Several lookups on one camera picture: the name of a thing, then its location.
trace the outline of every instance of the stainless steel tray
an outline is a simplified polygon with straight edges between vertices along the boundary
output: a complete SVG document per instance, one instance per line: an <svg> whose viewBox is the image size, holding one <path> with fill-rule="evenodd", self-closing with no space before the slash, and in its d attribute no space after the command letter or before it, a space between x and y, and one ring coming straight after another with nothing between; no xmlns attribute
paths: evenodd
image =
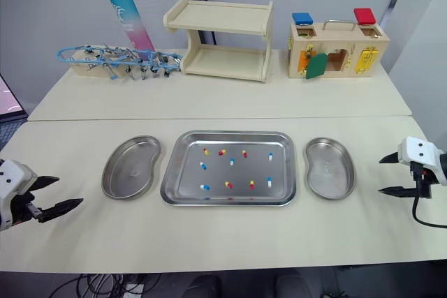
<svg viewBox="0 0 447 298"><path fill-rule="evenodd" d="M160 142L152 136L134 137L118 146L103 172L103 191L114 199L142 195L149 190Z"/></svg>
<svg viewBox="0 0 447 298"><path fill-rule="evenodd" d="M349 152L327 137L311 140L306 146L307 184L321 197L341 199L354 189L356 174Z"/></svg>
<svg viewBox="0 0 447 298"><path fill-rule="evenodd" d="M191 131L175 143L160 192L174 205L284 205L295 190L287 135Z"/></svg>

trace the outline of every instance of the rectangular metal tray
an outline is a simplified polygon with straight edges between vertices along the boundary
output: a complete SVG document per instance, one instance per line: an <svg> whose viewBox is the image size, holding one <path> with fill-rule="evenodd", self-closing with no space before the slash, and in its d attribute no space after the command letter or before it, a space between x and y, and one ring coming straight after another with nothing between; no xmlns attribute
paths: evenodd
<svg viewBox="0 0 447 298"><path fill-rule="evenodd" d="M286 134L191 131L175 143L160 192L173 205L279 206L295 190L294 148Z"/></svg>

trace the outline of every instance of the table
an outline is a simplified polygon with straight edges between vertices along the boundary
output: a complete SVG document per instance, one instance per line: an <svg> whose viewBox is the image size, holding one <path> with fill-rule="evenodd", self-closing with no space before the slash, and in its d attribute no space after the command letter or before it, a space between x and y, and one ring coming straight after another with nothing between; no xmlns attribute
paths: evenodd
<svg viewBox="0 0 447 298"><path fill-rule="evenodd" d="M159 195L175 140L193 129L281 131L295 145L297 195L285 207L173 207ZM161 143L151 189L129 201L107 198L101 174L113 150L130 137ZM403 165L379 165L406 136L424 138L411 117L34 121L1 152L37 174L61 180L36 191L35 204L85 201L44 224L23 223L0 236L0 270L78 273L205 271L358 265L447 258L447 230L417 224L412 199L377 190L413 187ZM304 183L303 149L313 137L340 141L356 166L346 199L324 200ZM447 188L434 186L418 215L445 222Z"/></svg>
<svg viewBox="0 0 447 298"><path fill-rule="evenodd" d="M286 51L273 51L267 83L180 73L173 73L171 78L112 81L69 70L29 120L411 115L380 64L371 78L291 80L286 59Z"/></svg>

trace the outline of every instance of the blue block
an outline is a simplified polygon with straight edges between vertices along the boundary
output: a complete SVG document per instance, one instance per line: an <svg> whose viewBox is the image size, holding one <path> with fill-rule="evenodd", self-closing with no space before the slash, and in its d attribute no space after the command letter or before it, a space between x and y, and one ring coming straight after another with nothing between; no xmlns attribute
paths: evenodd
<svg viewBox="0 0 447 298"><path fill-rule="evenodd" d="M292 13L292 18L295 21L295 24L313 24L314 21L309 13Z"/></svg>

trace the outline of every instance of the wooden shelf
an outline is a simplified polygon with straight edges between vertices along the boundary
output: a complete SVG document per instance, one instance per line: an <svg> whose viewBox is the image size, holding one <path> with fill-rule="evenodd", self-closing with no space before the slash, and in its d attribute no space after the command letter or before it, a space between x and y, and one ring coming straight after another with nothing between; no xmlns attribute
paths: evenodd
<svg viewBox="0 0 447 298"><path fill-rule="evenodd" d="M179 0L163 17L171 29L220 31L267 36L273 3L218 3L215 1Z"/></svg>
<svg viewBox="0 0 447 298"><path fill-rule="evenodd" d="M268 5L179 0L164 16L171 31L186 29L188 51L181 62L184 73L264 82L272 44L272 9ZM265 50L203 45L198 31L262 36Z"/></svg>
<svg viewBox="0 0 447 298"><path fill-rule="evenodd" d="M201 45L185 73L265 80L265 52L262 50Z"/></svg>

